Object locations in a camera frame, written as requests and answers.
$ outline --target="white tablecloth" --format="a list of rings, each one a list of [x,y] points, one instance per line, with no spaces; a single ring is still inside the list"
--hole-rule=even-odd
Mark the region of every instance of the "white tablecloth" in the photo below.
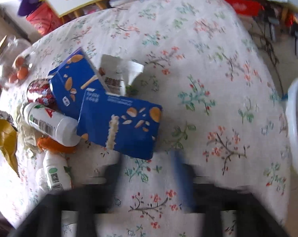
[[[102,54],[145,65],[134,82],[136,97],[164,109],[153,159],[125,158],[115,213],[100,217],[100,236],[197,235],[198,216],[182,212],[172,148],[182,148],[187,163],[220,186],[249,186],[284,221],[289,198],[284,113],[270,73],[230,5],[140,0],[80,17],[33,45],[35,68],[21,87],[3,91],[0,110],[11,112],[25,100],[32,80],[46,77],[80,46],[96,67]],[[27,159],[19,146],[18,178],[0,155],[0,211],[14,226],[40,200],[35,173],[43,157]],[[68,156],[74,183],[90,182],[117,157],[82,140]],[[231,235],[232,211],[223,214],[225,234]],[[63,233],[71,236],[74,228],[63,225]]]

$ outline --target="red can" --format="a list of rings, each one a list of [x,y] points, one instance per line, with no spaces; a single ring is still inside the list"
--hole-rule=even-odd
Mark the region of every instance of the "red can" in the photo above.
[[[55,103],[55,98],[50,90],[49,79],[37,79],[30,83],[27,88],[28,102],[39,102],[45,106]]]

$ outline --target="product label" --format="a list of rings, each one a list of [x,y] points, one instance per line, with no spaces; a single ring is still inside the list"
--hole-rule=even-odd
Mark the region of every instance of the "product label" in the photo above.
[[[31,126],[55,139],[57,126],[64,117],[44,105],[37,104],[31,110],[28,121]]]

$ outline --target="brown egg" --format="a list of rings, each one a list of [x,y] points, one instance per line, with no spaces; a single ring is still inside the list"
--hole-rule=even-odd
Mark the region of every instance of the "brown egg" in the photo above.
[[[17,74],[13,73],[12,75],[9,76],[9,83],[13,84],[17,80]]]
[[[28,68],[26,67],[21,67],[19,71],[17,71],[17,78],[19,80],[25,79],[28,75]]]
[[[23,57],[18,57],[15,61],[15,66],[17,68],[21,67],[24,64],[25,59]]]

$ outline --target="white plastic bottle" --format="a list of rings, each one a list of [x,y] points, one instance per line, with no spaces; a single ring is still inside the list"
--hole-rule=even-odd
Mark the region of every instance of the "white plastic bottle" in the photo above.
[[[61,154],[55,154],[46,150],[42,163],[49,190],[63,191],[72,188],[70,175],[66,171],[68,169],[66,158]]]
[[[78,121],[76,119],[67,117],[40,103],[31,102],[22,106],[21,114],[27,124],[64,146],[76,146],[81,139],[77,135]]]

